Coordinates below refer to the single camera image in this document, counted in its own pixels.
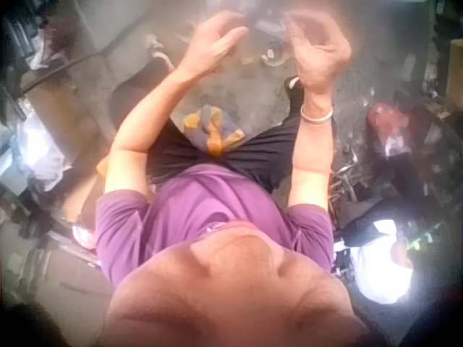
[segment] silver bracelet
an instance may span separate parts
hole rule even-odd
[[[329,121],[331,119],[331,117],[333,116],[333,109],[331,109],[330,113],[328,113],[327,116],[324,116],[323,118],[318,118],[318,119],[315,119],[315,118],[310,118],[308,116],[306,116],[304,114],[304,104],[302,104],[301,106],[301,117],[305,120],[305,121],[308,121],[309,123],[313,123],[313,124],[322,124],[322,123],[325,123],[326,121]]]

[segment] red object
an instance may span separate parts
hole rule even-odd
[[[377,103],[368,113],[368,122],[375,130],[384,148],[386,140],[393,134],[394,130],[407,127],[409,117],[385,103]]]

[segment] raised hand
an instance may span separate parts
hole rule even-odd
[[[305,28],[320,25],[325,42],[313,45]],[[297,60],[300,81],[306,92],[330,95],[338,73],[350,60],[351,48],[336,22],[325,12],[305,10],[287,12],[284,24]]]
[[[243,22],[241,14],[222,11],[199,25],[178,70],[193,79],[213,72],[247,34]]]

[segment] white plastic bag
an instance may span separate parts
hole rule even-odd
[[[70,164],[29,101],[21,100],[19,105],[27,115],[26,121],[17,126],[17,146],[22,165],[32,171],[43,191],[49,192],[61,181],[63,172],[70,168]]]

